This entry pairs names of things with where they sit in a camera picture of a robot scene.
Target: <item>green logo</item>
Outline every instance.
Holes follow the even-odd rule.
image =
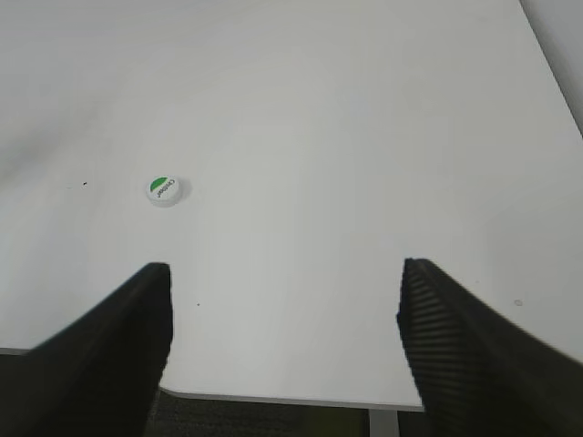
[[[167,180],[168,180],[168,178],[158,178],[154,182],[152,182],[149,186],[150,193],[153,193],[156,188],[158,188],[160,185],[162,185]]]

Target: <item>wall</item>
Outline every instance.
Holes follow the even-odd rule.
[[[521,2],[579,130],[583,131],[583,1]]]

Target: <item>bottle cap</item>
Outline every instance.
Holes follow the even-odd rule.
[[[180,182],[173,176],[160,176],[147,187],[149,201],[157,207],[171,207],[180,200]]]

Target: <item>ribbed rubber pad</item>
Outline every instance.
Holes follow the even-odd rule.
[[[583,367],[431,261],[405,262],[397,321],[435,436],[583,436]]]

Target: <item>table surface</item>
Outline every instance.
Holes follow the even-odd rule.
[[[165,261],[164,388],[411,408],[423,257],[583,360],[583,143],[518,2],[0,3],[0,347]]]

